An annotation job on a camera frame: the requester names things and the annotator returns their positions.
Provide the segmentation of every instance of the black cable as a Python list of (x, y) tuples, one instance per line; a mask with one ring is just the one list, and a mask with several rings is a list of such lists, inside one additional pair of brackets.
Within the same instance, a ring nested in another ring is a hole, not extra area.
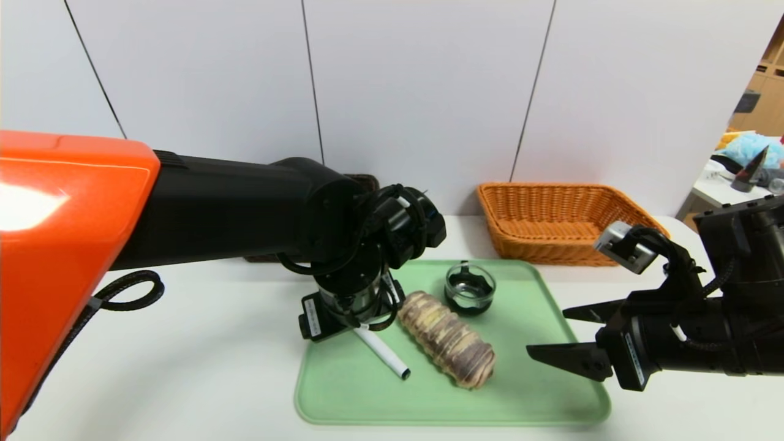
[(702, 288), (702, 296), (708, 297), (713, 291), (721, 288), (732, 276), (732, 271), (735, 270), (737, 262), (737, 257), (730, 259), (724, 268), (721, 269), (721, 273), (716, 274), (716, 277)]
[(689, 348), (697, 349), (699, 351), (705, 352), (721, 352), (726, 351), (728, 349), (732, 349), (739, 344), (746, 343), (748, 341), (754, 340), (759, 337), (764, 337), (770, 333), (778, 332), (780, 330), (784, 330), (784, 323), (782, 322), (771, 322), (766, 326), (761, 327), (757, 332), (748, 334), (741, 338), (736, 338), (727, 341), (694, 341), (691, 338), (687, 338), (686, 341), (683, 342)]
[[(144, 282), (152, 282), (153, 286), (152, 289), (150, 289), (150, 291), (141, 298), (128, 302), (109, 301), (117, 296), (117, 294), (127, 290), (129, 287)], [(163, 296), (164, 290), (165, 286), (163, 282), (161, 282), (161, 277), (158, 275), (158, 273), (149, 270), (142, 270), (123, 275), (119, 279), (106, 285), (102, 290), (98, 291), (98, 293), (92, 296), (87, 302), (87, 306), (85, 306), (84, 309), (82, 309), (82, 312), (79, 313), (79, 317), (77, 317), (74, 325), (71, 327), (71, 330), (68, 331), (68, 334), (65, 336), (63, 343), (61, 343), (57, 348), (57, 352), (55, 352), (54, 357), (52, 357), (52, 361), (46, 367), (46, 371), (41, 377), (41, 380), (38, 382), (38, 385), (35, 386), (35, 390), (33, 391), (30, 399), (27, 401), (27, 405), (24, 407), (22, 414), (30, 409), (33, 401), (35, 401), (35, 397), (38, 396), (38, 391), (41, 390), (41, 386), (49, 376), (49, 373), (52, 371), (54, 365), (60, 360), (60, 357), (63, 356), (65, 350), (68, 349), (68, 346), (71, 345), (71, 342), (73, 342), (79, 333), (81, 333), (87, 322), (90, 321), (90, 319), (96, 314), (96, 312), (98, 312), (99, 309), (107, 309), (109, 311), (135, 311), (137, 309), (146, 308), (147, 306), (150, 306), (151, 304), (158, 301), (161, 296)]]

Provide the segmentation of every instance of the small glass cup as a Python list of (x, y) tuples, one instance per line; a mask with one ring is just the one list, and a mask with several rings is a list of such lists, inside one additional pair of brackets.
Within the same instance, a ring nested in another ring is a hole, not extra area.
[(495, 279), (484, 268), (462, 261), (446, 273), (444, 297), (460, 315), (480, 315), (490, 308)]

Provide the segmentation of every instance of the wicker basket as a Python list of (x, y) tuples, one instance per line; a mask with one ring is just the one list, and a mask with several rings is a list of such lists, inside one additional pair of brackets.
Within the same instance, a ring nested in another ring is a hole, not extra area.
[(477, 189), (493, 246), (505, 259), (535, 264), (611, 266), (593, 249), (615, 221), (667, 231), (626, 195), (593, 184), (482, 184)]

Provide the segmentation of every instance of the white label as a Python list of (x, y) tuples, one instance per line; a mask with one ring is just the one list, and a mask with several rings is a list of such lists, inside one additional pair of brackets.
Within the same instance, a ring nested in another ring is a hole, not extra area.
[(626, 340), (626, 346), (629, 347), (629, 354), (632, 356), (632, 363), (634, 363), (634, 370), (637, 371), (637, 379), (640, 380), (640, 386), (645, 386), (645, 376), (642, 374), (640, 360), (637, 358), (637, 352), (632, 344), (632, 337), (629, 334), (625, 334), (623, 338)]
[(313, 299), (305, 301), (305, 314), (307, 315), (307, 324), (310, 326), (310, 336), (316, 337), (321, 335), (321, 324), (318, 322), (316, 304), (313, 302)]

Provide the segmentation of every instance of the white desk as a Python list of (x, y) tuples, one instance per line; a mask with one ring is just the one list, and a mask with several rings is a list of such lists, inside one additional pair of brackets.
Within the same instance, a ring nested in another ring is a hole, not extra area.
[(692, 206), (697, 198), (708, 202), (711, 206), (722, 206), (723, 204), (738, 204), (754, 199), (761, 199), (770, 195), (766, 188), (754, 187), (748, 193), (737, 191), (730, 187), (731, 181), (718, 177), (716, 179), (700, 179), (694, 183), (691, 188), (691, 193), (684, 201), (681, 210), (676, 215), (677, 219), (683, 219), (692, 210)]
[[(694, 232), (672, 218), (658, 219), (709, 266)], [(483, 217), (450, 217), (447, 228), (448, 239), (426, 257), (495, 257)], [(662, 263), (659, 258), (639, 276), (621, 267), (539, 270), (567, 308), (657, 286)], [(54, 369), (11, 441), (781, 439), (784, 379), (680, 372), (655, 374), (643, 393), (623, 391), (615, 378), (608, 379), (612, 414), (590, 428), (309, 425), (297, 416), (293, 396), (306, 347), (296, 322), (299, 299), (314, 284), (279, 265), (242, 260), (158, 271), (165, 296), (142, 311), (98, 313)], [(109, 274), (105, 282), (115, 277)], [(703, 282), (711, 277), (705, 275)], [(572, 322), (572, 328), (588, 341), (598, 326)]]

